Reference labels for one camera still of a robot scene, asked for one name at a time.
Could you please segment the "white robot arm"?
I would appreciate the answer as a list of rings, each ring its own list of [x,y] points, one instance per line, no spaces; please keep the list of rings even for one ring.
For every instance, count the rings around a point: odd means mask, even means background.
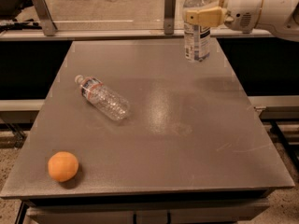
[[[227,26],[250,33],[253,29],[299,41],[299,0],[209,0],[206,5],[183,8],[183,20],[206,27]]]

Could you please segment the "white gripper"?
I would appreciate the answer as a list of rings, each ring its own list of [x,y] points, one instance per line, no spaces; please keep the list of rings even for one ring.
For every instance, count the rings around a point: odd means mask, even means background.
[[[218,27],[225,24],[231,30],[248,34],[255,28],[263,5],[263,0],[210,1],[215,7],[187,9],[185,21],[192,25],[204,27]]]

